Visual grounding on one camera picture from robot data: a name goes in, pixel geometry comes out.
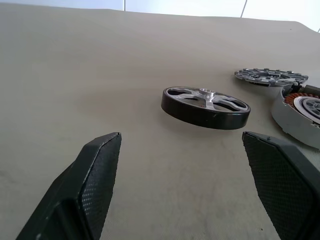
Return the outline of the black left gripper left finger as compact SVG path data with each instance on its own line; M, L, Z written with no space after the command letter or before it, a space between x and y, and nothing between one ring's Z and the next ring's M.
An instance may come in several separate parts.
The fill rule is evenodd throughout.
M98 240L116 181L122 136L88 142L50 185L18 234L19 240Z

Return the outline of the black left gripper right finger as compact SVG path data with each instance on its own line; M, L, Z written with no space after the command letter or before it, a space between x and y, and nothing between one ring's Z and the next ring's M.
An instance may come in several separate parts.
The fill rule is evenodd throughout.
M292 143L245 131L258 197L282 240L320 238L320 172Z

